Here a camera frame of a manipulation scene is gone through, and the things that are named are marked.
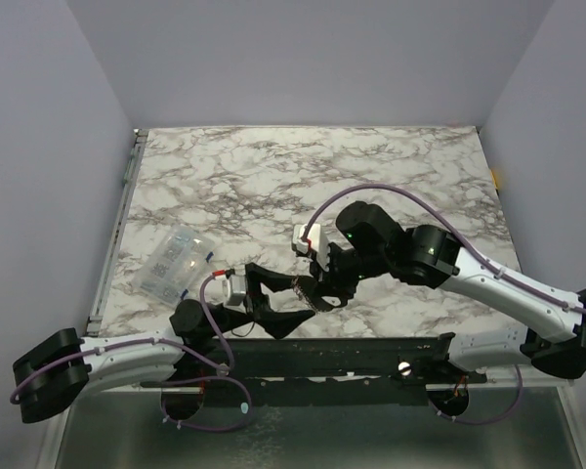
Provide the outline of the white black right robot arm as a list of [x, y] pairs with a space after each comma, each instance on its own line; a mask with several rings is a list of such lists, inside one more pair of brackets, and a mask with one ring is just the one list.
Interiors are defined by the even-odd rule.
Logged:
[[319, 224], [298, 225], [292, 249], [311, 261], [314, 287], [301, 289], [317, 306], [322, 296], [348, 302], [360, 281], [390, 275], [411, 286], [465, 296], [518, 322], [516, 327], [451, 335], [447, 349], [429, 358], [431, 374], [450, 382], [463, 371], [529, 364], [562, 379], [586, 371], [586, 289], [550, 287], [470, 251], [454, 234], [432, 225], [403, 229], [380, 206], [356, 201], [343, 209], [336, 227], [350, 243], [328, 240]]

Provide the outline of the wire keyring with keys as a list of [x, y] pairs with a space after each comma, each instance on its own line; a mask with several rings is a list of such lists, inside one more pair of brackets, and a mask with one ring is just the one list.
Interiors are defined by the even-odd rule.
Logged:
[[315, 293], [316, 281], [313, 277], [301, 276], [294, 277], [292, 282], [292, 289], [296, 295], [304, 301], [316, 313], [321, 312], [319, 301], [320, 296]]

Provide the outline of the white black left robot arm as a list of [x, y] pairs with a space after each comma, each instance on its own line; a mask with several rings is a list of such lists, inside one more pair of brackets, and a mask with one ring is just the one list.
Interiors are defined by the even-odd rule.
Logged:
[[236, 359], [226, 334], [253, 323], [282, 339], [318, 311], [316, 281], [248, 264], [219, 270], [195, 300], [183, 299], [166, 327], [115, 338], [81, 337], [62, 329], [13, 364], [9, 398], [25, 423], [68, 409], [79, 397], [133, 384], [203, 385], [231, 381]]

